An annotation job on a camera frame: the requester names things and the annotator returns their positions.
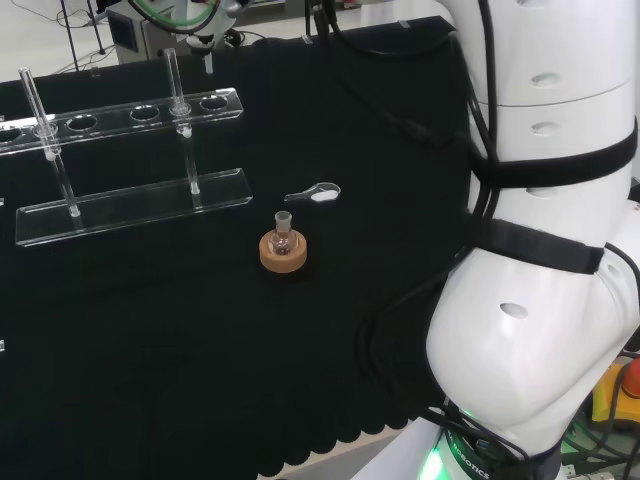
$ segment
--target lab equipment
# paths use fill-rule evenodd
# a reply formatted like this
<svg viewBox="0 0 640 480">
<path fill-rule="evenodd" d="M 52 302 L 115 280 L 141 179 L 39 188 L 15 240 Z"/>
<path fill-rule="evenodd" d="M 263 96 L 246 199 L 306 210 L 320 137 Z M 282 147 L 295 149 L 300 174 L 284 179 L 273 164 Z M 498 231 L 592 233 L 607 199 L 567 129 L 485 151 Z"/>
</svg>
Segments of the lab equipment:
<svg viewBox="0 0 640 480">
<path fill-rule="evenodd" d="M 289 212 L 276 213 L 276 228 L 269 237 L 269 250 L 276 255 L 289 255 L 298 246 L 298 236 L 291 228 Z"/>
<path fill-rule="evenodd" d="M 141 223 L 191 215 L 251 201 L 241 168 L 198 175 L 193 125 L 238 117 L 234 89 L 185 96 L 175 51 L 166 53 L 173 96 L 62 115 L 46 114 L 28 69 L 20 76 L 34 117 L 0 123 L 0 156 L 42 149 L 63 200 L 18 208 L 16 244 L 32 246 Z M 187 178 L 76 197 L 62 161 L 62 147 L 78 142 L 173 127 L 182 144 Z"/>
<path fill-rule="evenodd" d="M 336 200 L 342 190 L 335 183 L 320 182 L 309 187 L 304 192 L 290 193 L 284 197 L 284 203 L 311 201 L 316 203 L 332 202 Z"/>
<path fill-rule="evenodd" d="M 291 228 L 292 218 L 286 211 L 276 213 L 275 228 L 260 240 L 260 262 L 274 273 L 295 272 L 307 261 L 307 240 Z"/>
</svg>

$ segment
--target black tablecloth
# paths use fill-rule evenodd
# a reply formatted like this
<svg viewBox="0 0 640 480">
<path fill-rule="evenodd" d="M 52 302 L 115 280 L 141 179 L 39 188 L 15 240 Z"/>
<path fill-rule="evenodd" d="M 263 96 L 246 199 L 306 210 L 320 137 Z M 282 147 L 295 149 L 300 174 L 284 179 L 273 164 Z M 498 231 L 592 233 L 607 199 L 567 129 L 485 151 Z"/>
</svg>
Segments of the black tablecloth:
<svg viewBox="0 0 640 480">
<path fill-rule="evenodd" d="M 353 39 L 407 50 L 450 28 L 440 18 L 411 25 Z M 338 58 L 398 116 L 443 136 L 465 128 L 449 50 L 400 64 L 341 49 Z M 194 138 L 200 173 L 245 169 L 249 205 L 18 248 L 16 208 L 59 192 L 42 152 L 0 158 L 3 480 L 249 480 L 415 414 L 361 374 L 354 333 L 462 245 L 464 152 L 408 143 L 302 40 L 223 52 L 213 77 L 195 57 L 180 67 L 187 93 L 238 89 L 243 115 L 198 126 Z M 169 95 L 160 59 L 36 83 L 52 113 Z M 0 114 L 29 116 L 18 83 L 0 85 Z M 83 195 L 184 176 L 178 152 L 164 130 L 65 147 L 63 158 Z M 291 207 L 308 268 L 291 279 L 267 273 L 260 237 L 285 194 L 319 181 L 343 192 Z M 425 302 L 402 315 L 422 324 Z M 422 357 L 406 360 L 407 376 L 423 381 Z"/>
</svg>

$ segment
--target glass tube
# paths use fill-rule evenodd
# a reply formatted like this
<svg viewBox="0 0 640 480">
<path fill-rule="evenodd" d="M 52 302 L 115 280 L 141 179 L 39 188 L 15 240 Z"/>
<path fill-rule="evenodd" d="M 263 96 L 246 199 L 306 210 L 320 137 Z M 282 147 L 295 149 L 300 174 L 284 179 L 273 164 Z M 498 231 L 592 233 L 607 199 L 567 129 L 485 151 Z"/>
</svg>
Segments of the glass tube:
<svg viewBox="0 0 640 480">
<path fill-rule="evenodd" d="M 171 84 L 171 94 L 173 95 L 173 106 L 170 111 L 172 115 L 178 117 L 176 131 L 178 132 L 178 135 L 180 135 L 180 141 L 182 142 L 184 163 L 187 169 L 191 194 L 198 195 L 200 194 L 200 187 L 198 186 L 196 162 L 193 157 L 193 140 L 191 138 L 192 130 L 191 122 L 189 120 L 191 106 L 184 101 L 184 93 L 182 92 L 182 82 L 180 81 L 180 70 L 178 69 L 176 51 L 173 48 L 167 48 L 164 51 L 164 55 L 167 64 L 167 71 L 169 73 L 169 82 Z"/>
<path fill-rule="evenodd" d="M 44 155 L 46 159 L 51 162 L 60 192 L 69 207 L 69 213 L 72 217 L 79 217 L 80 210 L 78 209 L 78 203 L 76 202 L 76 197 L 73 194 L 69 177 L 67 177 L 67 172 L 64 168 L 64 164 L 62 163 L 62 149 L 56 139 L 58 127 L 55 124 L 49 123 L 49 120 L 47 119 L 47 114 L 42 106 L 42 101 L 40 100 L 40 95 L 36 89 L 36 84 L 33 81 L 31 70 L 28 68 L 21 68 L 19 73 L 20 79 L 22 80 L 22 86 L 24 87 L 25 94 L 27 95 L 29 106 L 31 107 L 33 116 L 38 122 L 38 125 L 35 127 L 35 133 L 44 145 Z"/>
</svg>

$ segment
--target clear acrylic rack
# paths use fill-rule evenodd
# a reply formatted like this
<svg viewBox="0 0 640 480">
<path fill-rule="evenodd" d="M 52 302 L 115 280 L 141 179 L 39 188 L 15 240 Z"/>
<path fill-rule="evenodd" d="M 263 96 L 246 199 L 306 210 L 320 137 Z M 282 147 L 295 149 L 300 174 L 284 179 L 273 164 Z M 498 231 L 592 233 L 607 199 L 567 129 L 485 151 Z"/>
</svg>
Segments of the clear acrylic rack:
<svg viewBox="0 0 640 480">
<path fill-rule="evenodd" d="M 236 118 L 242 103 L 235 89 L 185 95 L 191 108 L 192 125 Z M 133 102 L 61 115 L 48 114 L 47 120 L 57 130 L 60 146 L 103 138 L 148 132 L 176 126 L 184 121 L 170 112 L 173 98 Z M 0 123 L 0 155 L 43 149 L 35 117 Z"/>
<path fill-rule="evenodd" d="M 73 237 L 243 205 L 252 193 L 241 168 L 198 175 L 192 126 L 236 118 L 237 92 L 222 89 L 184 95 L 176 54 L 165 51 L 173 96 L 72 113 L 46 114 L 27 68 L 20 77 L 32 118 L 0 123 L 0 156 L 41 149 L 62 199 L 16 210 L 16 244 L 33 246 Z M 62 161 L 74 143 L 174 128 L 182 145 L 186 177 L 76 197 Z"/>
</svg>

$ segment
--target black strap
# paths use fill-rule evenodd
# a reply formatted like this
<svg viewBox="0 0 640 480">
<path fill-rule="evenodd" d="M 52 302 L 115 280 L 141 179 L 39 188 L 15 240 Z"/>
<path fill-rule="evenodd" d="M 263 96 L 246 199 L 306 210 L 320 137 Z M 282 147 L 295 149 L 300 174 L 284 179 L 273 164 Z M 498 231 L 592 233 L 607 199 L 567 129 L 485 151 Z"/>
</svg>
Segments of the black strap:
<svg viewBox="0 0 640 480">
<path fill-rule="evenodd" d="M 476 177 L 492 188 L 544 188 L 573 185 L 606 177 L 626 166 L 638 147 L 638 122 L 626 139 L 597 152 L 572 157 L 489 163 L 469 155 Z"/>
<path fill-rule="evenodd" d="M 475 246 L 521 262 L 586 275 L 598 271 L 604 254 L 602 248 L 505 220 L 486 222 Z"/>
</svg>

